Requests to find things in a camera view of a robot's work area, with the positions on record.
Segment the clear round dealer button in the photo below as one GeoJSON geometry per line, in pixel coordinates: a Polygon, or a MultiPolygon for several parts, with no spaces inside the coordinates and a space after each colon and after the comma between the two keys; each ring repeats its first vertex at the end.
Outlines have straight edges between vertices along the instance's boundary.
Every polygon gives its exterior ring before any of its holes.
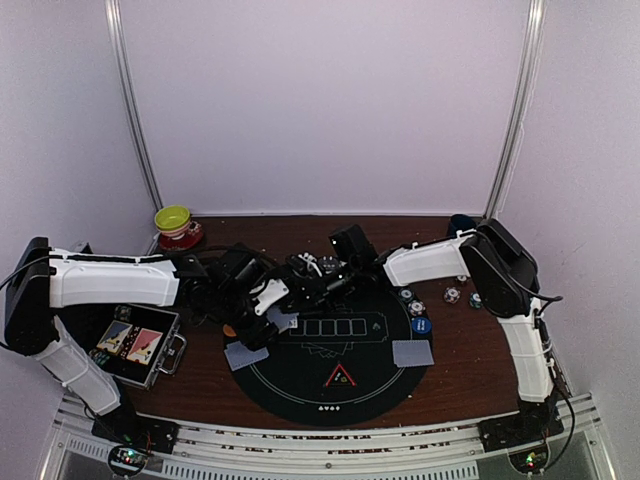
{"type": "Polygon", "coordinates": [[[341,267],[341,261],[333,256],[323,256],[318,259],[318,266],[329,275],[341,267]]]}

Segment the orange round blind button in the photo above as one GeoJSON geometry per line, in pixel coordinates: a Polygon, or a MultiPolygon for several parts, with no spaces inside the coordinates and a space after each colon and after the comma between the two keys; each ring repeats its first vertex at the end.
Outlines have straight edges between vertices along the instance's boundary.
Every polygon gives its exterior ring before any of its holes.
{"type": "Polygon", "coordinates": [[[224,325],[223,326],[223,333],[226,336],[229,336],[229,337],[235,337],[236,336],[235,330],[230,325],[224,325]]]}

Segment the blue card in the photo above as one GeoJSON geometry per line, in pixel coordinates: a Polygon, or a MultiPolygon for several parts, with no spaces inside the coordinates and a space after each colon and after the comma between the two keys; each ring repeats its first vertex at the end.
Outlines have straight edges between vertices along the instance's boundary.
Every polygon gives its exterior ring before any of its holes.
{"type": "Polygon", "coordinates": [[[393,362],[398,368],[426,367],[434,364],[429,340],[394,340],[393,362]]]}
{"type": "Polygon", "coordinates": [[[226,345],[224,355],[230,370],[234,372],[267,359],[269,351],[266,347],[252,351],[241,342],[234,342],[226,345]]]}

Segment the blue playing card deck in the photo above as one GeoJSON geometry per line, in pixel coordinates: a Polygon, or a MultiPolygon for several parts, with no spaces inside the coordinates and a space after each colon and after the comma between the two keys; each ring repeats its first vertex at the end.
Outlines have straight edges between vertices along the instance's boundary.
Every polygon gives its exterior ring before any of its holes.
{"type": "Polygon", "coordinates": [[[266,315],[267,319],[277,327],[279,333],[298,328],[297,313],[285,313],[279,307],[272,306],[266,315]]]}

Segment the blue round blind button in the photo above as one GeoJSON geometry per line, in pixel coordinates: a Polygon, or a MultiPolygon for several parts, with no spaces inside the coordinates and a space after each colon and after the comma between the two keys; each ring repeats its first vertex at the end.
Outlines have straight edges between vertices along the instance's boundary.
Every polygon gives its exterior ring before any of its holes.
{"type": "Polygon", "coordinates": [[[411,320],[412,330],[419,335],[427,335],[432,331],[432,323],[425,316],[417,316],[411,320]]]}

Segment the blue white poker chip stack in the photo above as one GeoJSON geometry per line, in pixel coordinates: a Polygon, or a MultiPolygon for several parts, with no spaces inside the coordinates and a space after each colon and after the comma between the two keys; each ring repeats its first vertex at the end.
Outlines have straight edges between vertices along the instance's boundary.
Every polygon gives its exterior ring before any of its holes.
{"type": "Polygon", "coordinates": [[[461,291],[456,287],[447,287],[443,293],[443,299],[448,304],[456,304],[461,298],[461,291]]]}

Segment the red black triangle marker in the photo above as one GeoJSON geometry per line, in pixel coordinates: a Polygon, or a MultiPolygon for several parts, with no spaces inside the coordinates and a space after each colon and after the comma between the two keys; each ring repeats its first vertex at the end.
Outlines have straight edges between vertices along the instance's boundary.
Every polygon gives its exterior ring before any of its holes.
{"type": "Polygon", "coordinates": [[[338,387],[338,386],[346,386],[346,387],[357,386],[356,381],[345,369],[345,367],[340,363],[338,363],[335,366],[335,368],[332,370],[331,374],[327,378],[326,382],[324,383],[325,388],[338,387]]]}

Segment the green poker chip stack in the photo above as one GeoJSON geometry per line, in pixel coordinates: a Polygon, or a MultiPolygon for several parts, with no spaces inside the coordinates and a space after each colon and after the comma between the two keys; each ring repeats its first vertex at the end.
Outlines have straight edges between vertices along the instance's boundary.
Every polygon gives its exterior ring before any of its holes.
{"type": "Polygon", "coordinates": [[[474,309],[480,309],[482,307],[481,297],[477,292],[473,292],[470,295],[469,305],[474,309]]]}

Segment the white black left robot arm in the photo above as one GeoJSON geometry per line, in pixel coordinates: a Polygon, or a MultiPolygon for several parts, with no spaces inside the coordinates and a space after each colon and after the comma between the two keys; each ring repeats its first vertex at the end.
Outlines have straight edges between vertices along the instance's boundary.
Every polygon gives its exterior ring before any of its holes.
{"type": "Polygon", "coordinates": [[[143,421],[120,381],[92,362],[87,344],[106,330],[107,308],[186,308],[231,325],[241,342],[256,350],[278,333],[267,310],[293,291],[281,267],[243,245],[205,261],[186,252],[74,252],[52,247],[46,237],[26,244],[1,286],[6,347],[36,360],[104,418],[106,429],[123,444],[143,436],[143,421]]]}

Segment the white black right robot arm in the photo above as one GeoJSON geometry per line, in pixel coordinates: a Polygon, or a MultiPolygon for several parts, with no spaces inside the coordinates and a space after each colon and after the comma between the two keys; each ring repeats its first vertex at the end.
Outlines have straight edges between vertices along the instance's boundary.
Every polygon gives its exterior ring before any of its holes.
{"type": "Polygon", "coordinates": [[[331,291],[351,287],[361,277],[397,288],[442,278],[470,280],[481,305],[501,326],[515,367],[518,412],[510,430],[530,442],[550,429],[561,393],[544,311],[556,300],[541,294],[536,261],[499,221],[484,220],[444,239],[383,254],[358,225],[336,230],[330,240],[333,260],[308,252],[296,257],[301,277],[312,282],[307,304],[320,305],[331,291]]]}

